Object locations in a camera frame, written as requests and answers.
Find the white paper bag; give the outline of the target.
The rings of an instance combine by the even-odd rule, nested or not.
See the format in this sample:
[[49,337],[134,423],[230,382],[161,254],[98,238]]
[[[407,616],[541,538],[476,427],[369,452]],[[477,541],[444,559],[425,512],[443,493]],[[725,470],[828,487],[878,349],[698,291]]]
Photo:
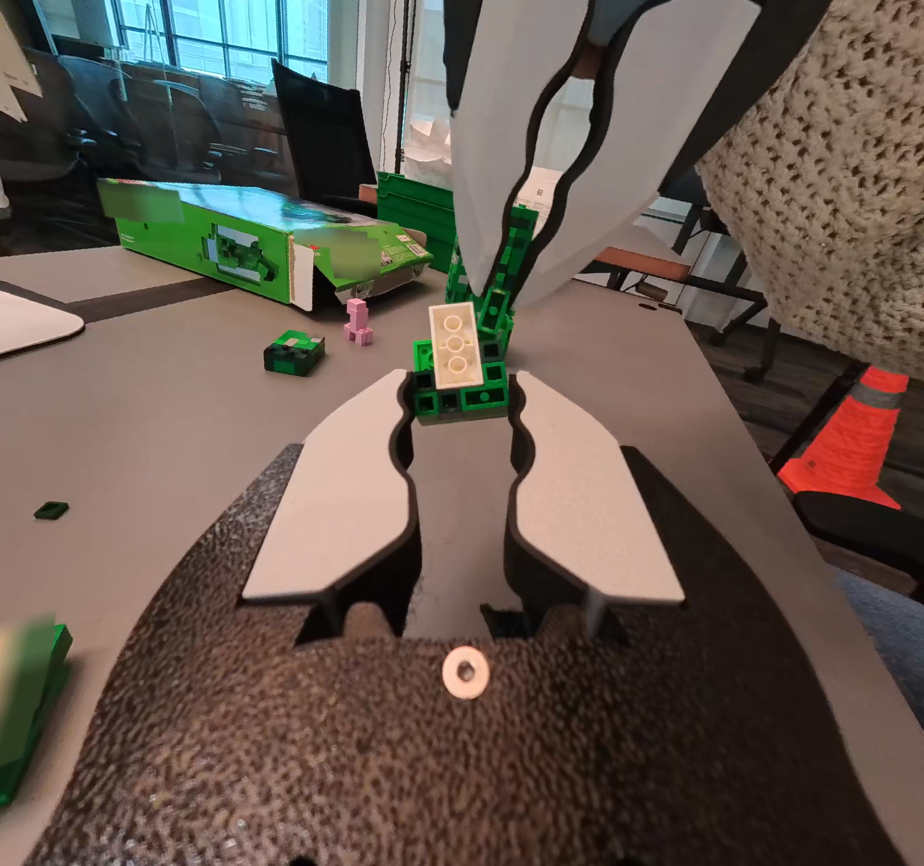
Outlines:
[[441,189],[453,189],[451,127],[448,118],[414,116],[404,139],[404,175]]

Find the black stand pole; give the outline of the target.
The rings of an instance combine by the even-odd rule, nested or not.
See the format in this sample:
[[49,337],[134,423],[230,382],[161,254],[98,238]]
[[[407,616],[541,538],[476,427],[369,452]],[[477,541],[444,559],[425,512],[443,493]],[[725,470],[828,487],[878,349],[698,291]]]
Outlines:
[[406,109],[408,104],[408,89],[410,83],[414,24],[416,21],[418,0],[401,0],[401,40],[399,52],[398,75],[398,105],[395,147],[395,173],[400,174],[404,162],[404,131],[406,123]]

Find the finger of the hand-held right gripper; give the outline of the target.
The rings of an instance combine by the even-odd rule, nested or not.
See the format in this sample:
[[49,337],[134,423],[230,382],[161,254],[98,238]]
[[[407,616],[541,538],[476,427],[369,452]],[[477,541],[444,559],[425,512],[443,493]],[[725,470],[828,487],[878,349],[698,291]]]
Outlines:
[[532,166],[541,97],[564,81],[590,0],[451,0],[451,150],[456,236],[480,294]]
[[603,143],[569,187],[517,308],[580,272],[657,198],[759,12],[750,0],[671,0],[639,17],[616,65]]

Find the wood-edged desk with metal legs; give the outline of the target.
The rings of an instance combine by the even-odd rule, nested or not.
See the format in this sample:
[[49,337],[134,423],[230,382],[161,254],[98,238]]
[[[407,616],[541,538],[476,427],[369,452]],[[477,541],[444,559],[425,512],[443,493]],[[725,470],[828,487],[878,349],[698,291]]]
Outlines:
[[722,281],[693,274],[692,266],[680,258],[680,251],[686,248],[692,237],[700,233],[727,235],[726,228],[709,207],[693,203],[672,246],[664,245],[651,231],[643,227],[634,227],[625,236],[618,238],[618,246],[604,249],[586,270],[606,271],[607,287],[613,290],[621,289],[630,273],[635,272],[641,276],[691,286],[736,301],[746,301],[748,306],[744,311],[722,330],[712,332],[710,343],[720,346],[754,317],[765,312],[767,301],[760,291],[746,288],[742,283],[747,268],[743,252],[737,254]]

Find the person's leg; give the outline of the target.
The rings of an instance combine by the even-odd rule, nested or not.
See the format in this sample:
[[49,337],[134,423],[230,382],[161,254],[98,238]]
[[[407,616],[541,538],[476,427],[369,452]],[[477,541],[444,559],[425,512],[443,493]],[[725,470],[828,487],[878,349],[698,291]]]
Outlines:
[[849,572],[838,584],[918,722],[923,724],[923,606]]

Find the person's right forearm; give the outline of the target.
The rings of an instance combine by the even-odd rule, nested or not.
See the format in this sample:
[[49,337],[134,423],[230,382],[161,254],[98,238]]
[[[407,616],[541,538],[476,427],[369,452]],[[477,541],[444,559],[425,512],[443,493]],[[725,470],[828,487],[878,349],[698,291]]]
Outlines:
[[923,377],[923,0],[834,0],[698,165],[770,316]]

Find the printed white paper sheet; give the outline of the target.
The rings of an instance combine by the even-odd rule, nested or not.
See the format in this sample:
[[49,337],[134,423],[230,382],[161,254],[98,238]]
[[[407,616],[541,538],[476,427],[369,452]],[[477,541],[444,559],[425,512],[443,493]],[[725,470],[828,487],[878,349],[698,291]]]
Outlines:
[[545,220],[552,208],[552,201],[562,171],[547,167],[534,166],[525,183],[527,204],[537,211],[539,219]]

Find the orange traffic cone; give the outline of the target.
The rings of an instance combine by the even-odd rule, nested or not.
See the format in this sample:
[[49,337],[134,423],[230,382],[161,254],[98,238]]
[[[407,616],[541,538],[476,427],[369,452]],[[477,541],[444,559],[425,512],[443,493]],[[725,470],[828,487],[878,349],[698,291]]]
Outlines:
[[801,456],[789,457],[778,478],[792,492],[818,491],[900,510],[879,487],[908,376],[870,366]]

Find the black high-back office chair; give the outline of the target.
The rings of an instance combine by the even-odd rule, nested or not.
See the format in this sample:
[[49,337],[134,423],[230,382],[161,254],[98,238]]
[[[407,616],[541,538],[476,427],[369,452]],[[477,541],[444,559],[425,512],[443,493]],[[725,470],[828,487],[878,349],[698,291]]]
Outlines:
[[298,74],[276,60],[273,83],[295,170],[299,197],[376,218],[360,196],[377,183],[358,90]]

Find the green lego box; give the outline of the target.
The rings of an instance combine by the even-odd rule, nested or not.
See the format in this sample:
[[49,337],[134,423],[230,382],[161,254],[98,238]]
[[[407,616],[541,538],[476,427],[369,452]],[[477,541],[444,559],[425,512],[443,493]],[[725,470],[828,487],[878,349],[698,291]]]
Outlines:
[[390,292],[433,255],[400,225],[257,188],[99,179],[123,248],[305,312]]

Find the tall green pixelated lego tower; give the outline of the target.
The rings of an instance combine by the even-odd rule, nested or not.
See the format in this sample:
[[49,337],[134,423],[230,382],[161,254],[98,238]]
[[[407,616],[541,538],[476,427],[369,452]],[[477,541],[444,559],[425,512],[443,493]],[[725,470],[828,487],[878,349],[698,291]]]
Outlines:
[[[526,249],[533,238],[538,216],[537,211],[530,210],[525,205],[518,204],[514,206],[505,245],[493,281],[489,284],[489,287],[496,287],[505,291],[512,289]],[[445,288],[445,303],[472,300],[476,309],[478,309],[480,300],[485,297],[487,289],[480,295],[472,291],[457,239],[450,262]]]

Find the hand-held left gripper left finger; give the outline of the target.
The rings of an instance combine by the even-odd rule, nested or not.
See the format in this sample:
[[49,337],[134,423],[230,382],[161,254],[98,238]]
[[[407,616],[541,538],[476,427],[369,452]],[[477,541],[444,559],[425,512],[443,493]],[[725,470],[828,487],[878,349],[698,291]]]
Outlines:
[[422,572],[411,375],[393,370],[304,440],[241,592],[248,606],[310,606],[306,638],[344,633],[373,604],[401,637]]

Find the stack of green plastic crates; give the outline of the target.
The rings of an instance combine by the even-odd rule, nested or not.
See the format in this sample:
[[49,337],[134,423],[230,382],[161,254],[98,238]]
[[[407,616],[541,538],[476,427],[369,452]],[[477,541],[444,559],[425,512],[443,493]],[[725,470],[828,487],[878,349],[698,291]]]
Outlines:
[[452,190],[408,179],[394,172],[377,174],[377,214],[381,220],[415,229],[427,236],[434,268],[447,271],[456,246]]

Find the green lego foot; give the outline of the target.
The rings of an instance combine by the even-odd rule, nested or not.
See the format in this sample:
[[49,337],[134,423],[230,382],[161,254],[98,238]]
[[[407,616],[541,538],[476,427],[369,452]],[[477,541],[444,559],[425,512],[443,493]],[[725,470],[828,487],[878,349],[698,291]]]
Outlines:
[[413,345],[411,390],[422,425],[495,419],[509,405],[503,335],[478,330],[471,301],[429,309],[431,336]]
[[2,808],[16,799],[67,684],[72,643],[67,625],[53,618],[2,631]]

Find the white book stand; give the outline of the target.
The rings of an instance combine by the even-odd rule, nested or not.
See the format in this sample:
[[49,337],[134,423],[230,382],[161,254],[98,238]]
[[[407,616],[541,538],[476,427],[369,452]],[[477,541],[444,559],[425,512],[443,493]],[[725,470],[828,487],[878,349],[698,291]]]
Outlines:
[[70,339],[84,329],[83,318],[76,314],[1,291],[1,356]]

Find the green pixelated lego block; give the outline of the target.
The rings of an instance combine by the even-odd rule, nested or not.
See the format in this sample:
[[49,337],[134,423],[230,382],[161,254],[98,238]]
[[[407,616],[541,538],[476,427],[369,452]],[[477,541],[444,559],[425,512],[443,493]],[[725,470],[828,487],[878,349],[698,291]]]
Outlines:
[[263,368],[270,373],[306,377],[324,354],[324,336],[288,330],[263,351]]

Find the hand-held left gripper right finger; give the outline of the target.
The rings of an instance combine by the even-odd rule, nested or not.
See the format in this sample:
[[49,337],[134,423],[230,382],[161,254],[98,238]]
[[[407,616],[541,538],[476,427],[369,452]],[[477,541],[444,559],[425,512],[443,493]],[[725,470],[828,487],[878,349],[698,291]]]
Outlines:
[[505,579],[536,630],[577,606],[596,636],[616,606],[678,607],[685,593],[617,440],[526,371],[509,379],[515,477]]

